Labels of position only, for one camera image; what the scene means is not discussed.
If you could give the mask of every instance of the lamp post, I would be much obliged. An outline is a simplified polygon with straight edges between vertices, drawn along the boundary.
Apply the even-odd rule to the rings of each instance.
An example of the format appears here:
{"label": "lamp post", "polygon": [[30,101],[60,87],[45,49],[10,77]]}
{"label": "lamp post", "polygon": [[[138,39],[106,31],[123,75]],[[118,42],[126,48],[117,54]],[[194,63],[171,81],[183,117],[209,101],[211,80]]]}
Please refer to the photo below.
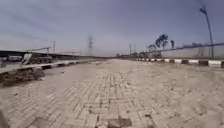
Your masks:
{"label": "lamp post", "polygon": [[208,13],[207,13],[206,6],[203,5],[202,8],[199,9],[199,11],[206,16],[206,21],[207,21],[207,24],[208,24],[208,30],[209,30],[209,36],[210,36],[210,43],[211,43],[211,57],[213,58],[214,57],[213,38],[212,38],[211,25],[210,25],[210,21],[209,21],[209,18],[208,18]]}

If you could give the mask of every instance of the railing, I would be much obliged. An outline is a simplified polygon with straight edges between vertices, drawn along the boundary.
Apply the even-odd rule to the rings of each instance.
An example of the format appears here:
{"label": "railing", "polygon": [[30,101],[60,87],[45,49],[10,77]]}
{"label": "railing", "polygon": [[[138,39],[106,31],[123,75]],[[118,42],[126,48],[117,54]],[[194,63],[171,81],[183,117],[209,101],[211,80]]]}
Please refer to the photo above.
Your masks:
{"label": "railing", "polygon": [[148,56],[159,56],[162,58],[211,58],[211,47],[214,49],[214,59],[224,59],[224,43],[152,51],[148,53]]}

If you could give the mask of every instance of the interlocking paver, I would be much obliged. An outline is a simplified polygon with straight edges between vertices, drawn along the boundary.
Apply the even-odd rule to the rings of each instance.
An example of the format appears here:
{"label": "interlocking paver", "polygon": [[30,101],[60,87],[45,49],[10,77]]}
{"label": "interlocking paver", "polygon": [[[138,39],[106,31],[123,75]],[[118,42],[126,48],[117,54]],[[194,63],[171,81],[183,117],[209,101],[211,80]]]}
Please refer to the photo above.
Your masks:
{"label": "interlocking paver", "polygon": [[49,70],[52,75],[42,81],[0,89],[8,123],[12,128],[106,128],[108,120],[125,118],[130,128],[224,127],[221,69],[100,63]]}

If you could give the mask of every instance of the dirt patch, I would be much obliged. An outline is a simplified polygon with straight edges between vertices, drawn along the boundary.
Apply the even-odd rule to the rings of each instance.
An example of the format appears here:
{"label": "dirt patch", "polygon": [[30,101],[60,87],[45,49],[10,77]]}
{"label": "dirt patch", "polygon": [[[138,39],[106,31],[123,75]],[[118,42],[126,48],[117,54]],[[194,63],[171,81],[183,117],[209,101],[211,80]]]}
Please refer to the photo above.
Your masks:
{"label": "dirt patch", "polygon": [[44,128],[47,126],[50,126],[51,122],[49,120],[36,117],[36,119],[31,123],[32,126],[35,126],[37,128]]}
{"label": "dirt patch", "polygon": [[26,68],[0,74],[0,86],[10,87],[20,83],[39,80],[45,74],[40,68]]}
{"label": "dirt patch", "polygon": [[107,128],[123,128],[132,126],[129,118],[109,119]]}

